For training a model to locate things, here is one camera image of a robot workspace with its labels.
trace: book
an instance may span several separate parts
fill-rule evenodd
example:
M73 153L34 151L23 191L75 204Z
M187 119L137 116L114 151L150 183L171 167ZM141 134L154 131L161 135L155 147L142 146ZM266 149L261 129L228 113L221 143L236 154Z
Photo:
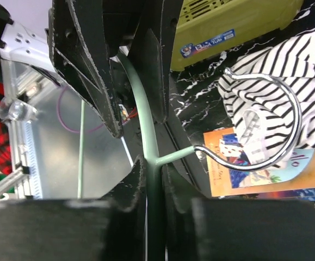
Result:
M240 195L244 199L296 199L315 201L315 188L295 189L285 191L262 192L257 194Z
M204 133L203 136L205 146L223 159L238 165L250 164L232 128ZM210 157L207 157L207 165L213 197L249 194L259 194L258 198L297 197L304 194L302 190L315 190L315 150L295 149L287 167L279 170L230 170ZM306 197L312 195L311 191L305 193Z

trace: sticker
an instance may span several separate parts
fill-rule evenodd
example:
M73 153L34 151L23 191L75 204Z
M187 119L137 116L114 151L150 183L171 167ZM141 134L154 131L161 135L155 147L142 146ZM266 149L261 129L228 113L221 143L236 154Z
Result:
M194 45L193 43L189 43L188 45L183 46L180 49L180 53L184 58L188 58L196 53L202 52L212 46L218 45L226 40L229 40L235 36L234 29L231 29L223 34L219 34L207 41L199 43L198 45Z

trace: black marble surface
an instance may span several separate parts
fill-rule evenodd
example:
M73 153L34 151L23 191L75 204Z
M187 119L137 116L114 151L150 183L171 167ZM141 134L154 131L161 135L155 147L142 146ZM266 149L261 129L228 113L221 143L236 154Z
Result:
M305 0L300 12L284 30L276 30L250 42L223 51L219 56L173 72L176 85L170 91L170 102L193 145L203 144L203 133L221 127L232 127L217 90L224 68L238 57L275 46L283 40L315 31L315 0ZM197 155L207 170L206 157Z

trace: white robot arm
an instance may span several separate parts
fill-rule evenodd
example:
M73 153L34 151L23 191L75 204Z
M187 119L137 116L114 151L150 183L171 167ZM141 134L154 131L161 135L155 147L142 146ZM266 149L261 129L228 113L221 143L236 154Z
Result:
M1 40L0 57L55 72L48 56L47 41L18 22L7 24Z

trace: metal panel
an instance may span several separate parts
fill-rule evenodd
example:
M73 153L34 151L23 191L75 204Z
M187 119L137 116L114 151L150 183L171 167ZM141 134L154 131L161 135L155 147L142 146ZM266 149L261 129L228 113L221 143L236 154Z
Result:
M12 122L9 126L13 163L21 161L30 166L32 194L36 198L76 197L79 135L64 129L57 118L56 106L62 89L35 71L24 70L12 62L3 61L2 69L7 96L16 97L35 81L42 87L40 93L29 101L38 110L38 119L32 123ZM17 71L22 73L23 79L15 74ZM79 129L80 107L81 99L67 90L60 111L64 122L73 129ZM101 123L96 113L86 106L85 129L93 129ZM85 136L84 197L103 196L130 169L122 141L113 138L105 127ZM20 194L23 189L25 185L20 184Z

